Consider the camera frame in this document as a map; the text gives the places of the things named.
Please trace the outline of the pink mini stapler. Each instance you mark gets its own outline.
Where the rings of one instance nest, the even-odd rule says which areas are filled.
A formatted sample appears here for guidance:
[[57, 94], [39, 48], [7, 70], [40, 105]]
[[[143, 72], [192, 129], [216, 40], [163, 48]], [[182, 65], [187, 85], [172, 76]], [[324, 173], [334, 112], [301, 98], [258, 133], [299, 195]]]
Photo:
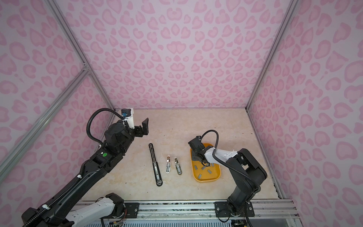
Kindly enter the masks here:
[[169, 174], [171, 171], [171, 157], [167, 156], [166, 169], [165, 172]]

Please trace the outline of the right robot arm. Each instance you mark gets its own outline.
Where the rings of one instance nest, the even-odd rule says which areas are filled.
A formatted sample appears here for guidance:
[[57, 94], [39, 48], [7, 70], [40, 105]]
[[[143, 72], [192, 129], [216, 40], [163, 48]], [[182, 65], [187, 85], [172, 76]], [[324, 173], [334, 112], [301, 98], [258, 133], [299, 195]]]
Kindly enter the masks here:
[[188, 142], [192, 160], [202, 164], [219, 164], [229, 169], [236, 184], [227, 199], [227, 210], [231, 215], [243, 214], [250, 200], [261, 191], [261, 184], [267, 179], [267, 172], [249, 150], [226, 151], [202, 143], [201, 136]]

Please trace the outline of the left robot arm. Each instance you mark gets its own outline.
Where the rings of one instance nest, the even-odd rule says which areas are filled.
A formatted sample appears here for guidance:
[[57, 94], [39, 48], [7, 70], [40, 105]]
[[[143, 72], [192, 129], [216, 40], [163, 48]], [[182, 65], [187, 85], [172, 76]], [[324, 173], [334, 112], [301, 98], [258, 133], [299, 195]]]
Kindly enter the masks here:
[[25, 227], [84, 227], [97, 219], [124, 218], [127, 209], [124, 199], [110, 193], [87, 207], [73, 210], [79, 200], [123, 159], [136, 137], [148, 135], [146, 119], [141, 126], [126, 129], [120, 120], [105, 132], [100, 149], [86, 160], [79, 173], [54, 197], [39, 208], [28, 208], [22, 214]]

